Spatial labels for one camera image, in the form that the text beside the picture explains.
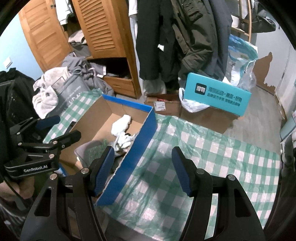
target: blue wall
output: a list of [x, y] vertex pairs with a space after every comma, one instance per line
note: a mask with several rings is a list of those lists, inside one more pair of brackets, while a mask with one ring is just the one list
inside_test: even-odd
[[[3, 62], [8, 57], [12, 64], [6, 69]], [[0, 36], [0, 71], [8, 71], [10, 68], [16, 68], [34, 80], [43, 74], [24, 36], [18, 15]]]

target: teal box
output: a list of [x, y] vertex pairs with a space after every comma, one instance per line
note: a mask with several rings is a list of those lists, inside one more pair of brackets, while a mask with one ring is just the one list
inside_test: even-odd
[[251, 93], [199, 74], [189, 73], [184, 98], [243, 116]]

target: checkered tablecloth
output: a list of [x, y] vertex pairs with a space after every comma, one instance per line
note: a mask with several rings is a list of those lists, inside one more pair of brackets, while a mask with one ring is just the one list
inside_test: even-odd
[[[66, 110], [45, 142], [62, 135], [101, 95], [83, 93]], [[179, 146], [187, 158], [208, 173], [234, 174], [250, 198], [262, 226], [275, 200], [279, 155], [241, 142], [177, 117], [156, 115], [158, 128], [116, 202], [103, 210], [126, 226], [156, 240], [180, 238], [192, 198], [182, 191], [171, 161]], [[214, 232], [218, 196], [214, 195], [206, 238]]]

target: blue cardboard box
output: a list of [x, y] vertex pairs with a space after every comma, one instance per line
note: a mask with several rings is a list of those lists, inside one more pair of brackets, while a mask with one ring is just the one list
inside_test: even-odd
[[101, 96], [71, 130], [81, 132], [80, 141], [64, 149], [60, 155], [61, 162], [74, 164], [77, 158], [74, 150], [80, 145], [92, 140], [115, 141], [116, 137], [111, 134], [112, 124], [125, 114], [132, 118], [126, 133], [138, 134], [115, 173], [108, 179], [96, 205], [111, 205], [115, 201], [142, 157], [157, 129], [153, 107], [112, 96]]
[[251, 93], [199, 74], [189, 73], [184, 98], [243, 116]]

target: wooden door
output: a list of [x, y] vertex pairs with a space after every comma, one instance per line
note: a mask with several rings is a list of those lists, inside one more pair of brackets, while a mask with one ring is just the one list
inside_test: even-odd
[[93, 58], [126, 56], [111, 0], [73, 0], [73, 5]]
[[71, 52], [51, 5], [52, 0], [30, 0], [19, 12], [24, 35], [43, 72], [60, 67]]

